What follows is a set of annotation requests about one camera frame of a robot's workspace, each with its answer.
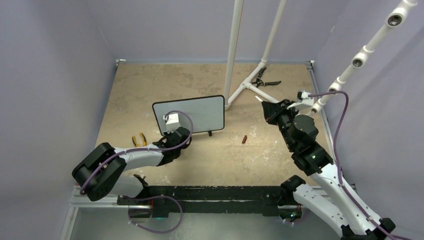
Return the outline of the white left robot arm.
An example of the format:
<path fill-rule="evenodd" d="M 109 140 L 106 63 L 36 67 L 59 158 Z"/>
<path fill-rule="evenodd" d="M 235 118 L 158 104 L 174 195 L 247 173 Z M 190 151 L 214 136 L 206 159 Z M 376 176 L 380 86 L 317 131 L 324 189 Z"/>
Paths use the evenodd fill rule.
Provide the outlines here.
<path fill-rule="evenodd" d="M 81 187 L 80 194 L 92 202 L 107 196 L 119 183 L 134 187 L 124 191 L 138 205 L 146 203 L 149 191 L 145 182 L 137 177 L 119 181 L 125 171 L 142 167 L 159 167 L 173 162 L 191 142 L 192 133 L 179 127 L 160 140 L 144 147 L 119 148 L 108 142 L 99 144 L 73 170 L 72 177 Z"/>

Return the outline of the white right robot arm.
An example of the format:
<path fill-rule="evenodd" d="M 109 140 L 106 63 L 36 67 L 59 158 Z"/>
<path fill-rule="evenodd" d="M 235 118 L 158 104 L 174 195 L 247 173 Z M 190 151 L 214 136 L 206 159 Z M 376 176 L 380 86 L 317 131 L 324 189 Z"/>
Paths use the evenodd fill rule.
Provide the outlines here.
<path fill-rule="evenodd" d="M 288 204 L 297 202 L 327 223 L 342 240 L 384 240 L 396 228 L 368 207 L 339 173 L 328 152 L 316 141 L 319 133 L 312 117 L 300 114 L 293 101 L 261 101 L 265 121 L 278 127 L 295 165 L 313 179 L 328 197 L 316 193 L 297 175 L 281 186 Z"/>

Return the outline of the black-framed small whiteboard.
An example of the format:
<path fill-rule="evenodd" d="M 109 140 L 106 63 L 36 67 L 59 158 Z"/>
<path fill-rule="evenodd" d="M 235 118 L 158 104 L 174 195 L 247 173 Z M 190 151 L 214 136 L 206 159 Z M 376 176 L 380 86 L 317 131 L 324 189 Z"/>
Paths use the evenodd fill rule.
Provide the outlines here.
<path fill-rule="evenodd" d="M 152 110 L 162 136 L 168 134 L 164 116 L 176 111 L 187 114 L 193 123 L 193 133 L 220 131 L 225 127 L 225 98 L 223 95 L 159 101 Z"/>

